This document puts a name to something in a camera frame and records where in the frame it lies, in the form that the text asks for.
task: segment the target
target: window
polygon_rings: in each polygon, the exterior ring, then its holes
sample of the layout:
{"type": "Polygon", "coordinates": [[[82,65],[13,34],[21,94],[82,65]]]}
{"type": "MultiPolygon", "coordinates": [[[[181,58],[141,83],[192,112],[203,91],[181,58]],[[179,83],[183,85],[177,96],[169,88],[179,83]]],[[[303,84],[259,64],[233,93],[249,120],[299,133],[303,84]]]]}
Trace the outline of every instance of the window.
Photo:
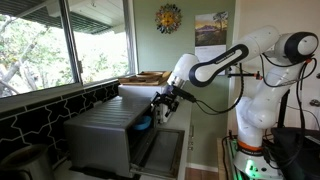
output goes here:
{"type": "Polygon", "coordinates": [[[0,1],[0,98],[134,74],[128,1],[0,1]]]}

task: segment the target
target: countertop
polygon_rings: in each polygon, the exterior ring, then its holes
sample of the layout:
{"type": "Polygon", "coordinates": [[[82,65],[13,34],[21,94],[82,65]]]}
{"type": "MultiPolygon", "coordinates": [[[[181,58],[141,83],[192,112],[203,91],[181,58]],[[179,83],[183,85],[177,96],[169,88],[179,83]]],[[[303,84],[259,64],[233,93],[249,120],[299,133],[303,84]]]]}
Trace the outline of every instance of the countertop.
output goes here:
{"type": "MultiPolygon", "coordinates": [[[[188,154],[188,140],[189,140],[189,128],[191,121],[191,107],[192,103],[186,100],[180,100],[180,105],[176,112],[172,114],[169,121],[164,124],[159,124],[159,128],[184,130],[183,150],[181,154],[180,167],[178,173],[178,180],[185,179],[185,170],[187,166],[187,154],[188,154]]],[[[54,175],[56,180],[102,180],[92,176],[85,175],[83,173],[69,170],[71,167],[70,161],[62,163],[55,171],[54,175]]],[[[156,177],[141,176],[140,180],[160,180],[156,177]]]]}

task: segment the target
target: blue object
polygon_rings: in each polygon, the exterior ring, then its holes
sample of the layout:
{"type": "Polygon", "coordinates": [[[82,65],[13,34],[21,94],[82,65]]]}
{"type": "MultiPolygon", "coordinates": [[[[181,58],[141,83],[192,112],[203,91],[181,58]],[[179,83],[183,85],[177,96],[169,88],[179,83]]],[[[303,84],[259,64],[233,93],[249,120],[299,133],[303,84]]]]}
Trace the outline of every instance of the blue object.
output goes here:
{"type": "Polygon", "coordinates": [[[150,116],[142,116],[141,119],[133,126],[135,130],[144,130],[150,126],[151,117],[150,116]]]}

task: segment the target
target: black stand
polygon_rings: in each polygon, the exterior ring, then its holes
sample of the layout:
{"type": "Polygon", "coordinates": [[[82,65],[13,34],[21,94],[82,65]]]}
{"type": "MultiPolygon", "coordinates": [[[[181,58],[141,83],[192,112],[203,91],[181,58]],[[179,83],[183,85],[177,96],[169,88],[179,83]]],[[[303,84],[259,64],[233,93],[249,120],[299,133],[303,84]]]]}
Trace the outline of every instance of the black stand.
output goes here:
{"type": "Polygon", "coordinates": [[[287,109],[287,102],[288,102],[289,93],[290,93],[290,89],[281,98],[279,118],[278,118],[278,126],[277,126],[278,128],[283,128],[284,127],[284,117],[286,115],[286,109],[287,109]]]}

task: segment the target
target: poster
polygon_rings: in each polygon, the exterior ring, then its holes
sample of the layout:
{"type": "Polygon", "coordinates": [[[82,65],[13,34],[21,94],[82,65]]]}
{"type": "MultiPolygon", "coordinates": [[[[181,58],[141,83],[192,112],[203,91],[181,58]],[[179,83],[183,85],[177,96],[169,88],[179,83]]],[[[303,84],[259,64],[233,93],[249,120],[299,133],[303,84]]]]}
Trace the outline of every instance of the poster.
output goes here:
{"type": "Polygon", "coordinates": [[[226,51],[227,27],[228,12],[196,15],[195,55],[200,62],[210,61],[226,51]]]}

